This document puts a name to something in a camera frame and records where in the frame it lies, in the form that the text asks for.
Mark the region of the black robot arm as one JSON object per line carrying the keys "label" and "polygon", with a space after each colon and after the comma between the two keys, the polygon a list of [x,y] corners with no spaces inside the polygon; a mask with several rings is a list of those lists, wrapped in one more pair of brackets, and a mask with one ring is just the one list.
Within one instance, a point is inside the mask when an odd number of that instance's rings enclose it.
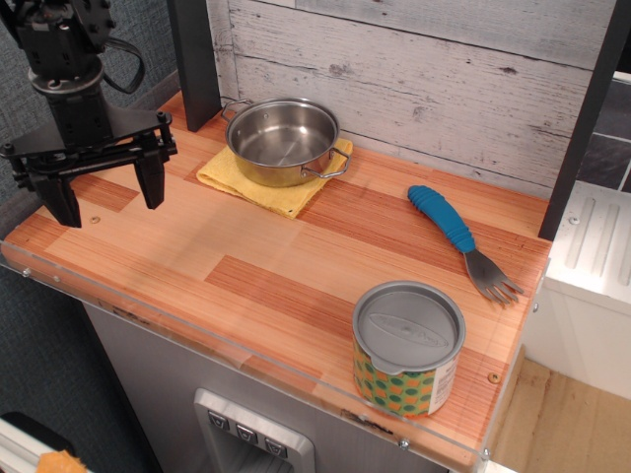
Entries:
{"label": "black robot arm", "polygon": [[114,106],[100,59],[108,47],[137,48],[111,36],[107,1],[4,1],[1,20],[25,52],[29,80],[51,121],[1,146],[21,188],[35,193],[57,222],[82,225],[70,186],[79,175],[132,165],[148,208],[165,198],[165,164],[176,152],[167,112]]}

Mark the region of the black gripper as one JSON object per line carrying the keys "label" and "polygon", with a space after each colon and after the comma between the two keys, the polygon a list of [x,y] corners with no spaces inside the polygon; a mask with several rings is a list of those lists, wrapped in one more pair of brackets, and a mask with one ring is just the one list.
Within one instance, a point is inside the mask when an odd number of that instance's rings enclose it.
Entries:
{"label": "black gripper", "polygon": [[176,153],[169,113],[115,106],[99,86],[37,92],[51,118],[3,144],[1,157],[17,185],[34,190],[60,225],[82,227],[68,181],[98,170],[132,165],[147,207],[155,210],[164,202],[164,164]]}

